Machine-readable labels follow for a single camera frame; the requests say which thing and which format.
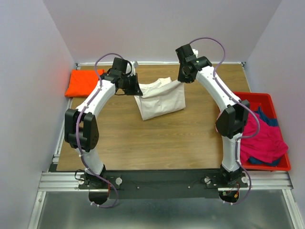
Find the white t-shirt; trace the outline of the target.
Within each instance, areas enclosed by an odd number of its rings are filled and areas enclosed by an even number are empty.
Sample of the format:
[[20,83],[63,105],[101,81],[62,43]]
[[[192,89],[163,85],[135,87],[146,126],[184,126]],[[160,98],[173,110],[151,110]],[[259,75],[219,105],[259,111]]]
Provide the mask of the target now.
[[183,110],[186,107],[184,84],[170,77],[150,84],[139,84],[142,96],[135,96],[142,120]]

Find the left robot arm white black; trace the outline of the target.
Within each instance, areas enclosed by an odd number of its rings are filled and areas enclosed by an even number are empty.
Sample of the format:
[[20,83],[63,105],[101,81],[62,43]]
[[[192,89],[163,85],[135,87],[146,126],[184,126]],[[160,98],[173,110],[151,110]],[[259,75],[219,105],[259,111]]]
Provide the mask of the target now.
[[109,184],[104,173],[96,146],[99,141],[97,116],[108,100],[119,89],[125,95],[142,95],[138,83],[136,61],[128,61],[122,57],[114,58],[112,66],[104,73],[98,73],[98,81],[90,95],[77,108],[69,108],[64,118],[64,140],[78,151],[85,166],[84,173],[94,188],[102,188]]

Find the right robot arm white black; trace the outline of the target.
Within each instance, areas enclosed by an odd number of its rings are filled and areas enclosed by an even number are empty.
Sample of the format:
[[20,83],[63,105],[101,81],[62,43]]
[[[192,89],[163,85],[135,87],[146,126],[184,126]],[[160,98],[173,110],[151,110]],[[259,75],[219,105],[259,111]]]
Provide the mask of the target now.
[[212,63],[205,57],[198,57],[190,44],[175,50],[179,60],[178,81],[193,83],[198,81],[216,102],[220,114],[215,122],[223,141],[223,159],[219,181],[230,187],[242,175],[240,141],[248,119],[247,100],[236,96],[217,75]]

